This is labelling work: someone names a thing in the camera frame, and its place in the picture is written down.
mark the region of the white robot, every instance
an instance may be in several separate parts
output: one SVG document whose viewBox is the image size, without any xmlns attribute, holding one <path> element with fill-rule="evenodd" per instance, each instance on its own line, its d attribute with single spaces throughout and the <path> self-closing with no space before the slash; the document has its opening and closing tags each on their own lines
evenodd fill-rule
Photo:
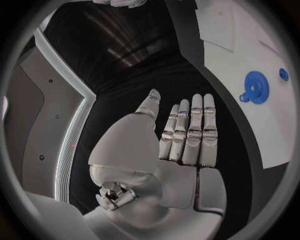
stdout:
<svg viewBox="0 0 300 240">
<path fill-rule="evenodd" d="M 129 233 L 128 239 L 184 238 L 187 230 L 194 239 L 199 228 L 210 239 L 220 227 L 227 197 L 215 168 L 214 98 L 195 94 L 191 110 L 186 99 L 174 105 L 159 141 L 154 130 L 160 100 L 152 89 L 135 113 L 114 123 L 91 152 L 88 164 L 99 186 L 100 206 L 85 218 L 99 237 L 106 232 L 99 214 Z"/>
</svg>

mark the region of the blue plastic part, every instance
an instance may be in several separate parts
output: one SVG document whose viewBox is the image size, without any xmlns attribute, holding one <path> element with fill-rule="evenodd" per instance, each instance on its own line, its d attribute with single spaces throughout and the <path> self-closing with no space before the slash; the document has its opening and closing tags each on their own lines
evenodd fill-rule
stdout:
<svg viewBox="0 0 300 240">
<path fill-rule="evenodd" d="M 280 69 L 279 69 L 279 75 L 280 75 L 280 77 L 281 77 L 283 80 L 285 80 L 285 81 L 288 81 L 288 80 L 289 80 L 289 74 L 288 74 L 288 72 L 287 72 L 285 69 L 280 68 Z"/>
<path fill-rule="evenodd" d="M 254 104 L 264 103 L 270 92 L 267 78 L 259 71 L 251 71 L 244 82 L 245 93 L 239 96 L 241 102 L 251 101 Z"/>
</svg>

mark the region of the blue gear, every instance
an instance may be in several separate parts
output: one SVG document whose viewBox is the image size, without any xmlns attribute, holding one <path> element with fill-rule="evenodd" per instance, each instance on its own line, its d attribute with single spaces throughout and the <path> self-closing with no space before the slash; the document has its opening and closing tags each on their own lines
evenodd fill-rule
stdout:
<svg viewBox="0 0 300 240">
<path fill-rule="evenodd" d="M 254 104 L 264 103 L 270 92 L 267 78 L 259 71 L 251 71 L 244 82 L 245 93 L 239 96 L 242 102 L 251 101 Z"/>
</svg>

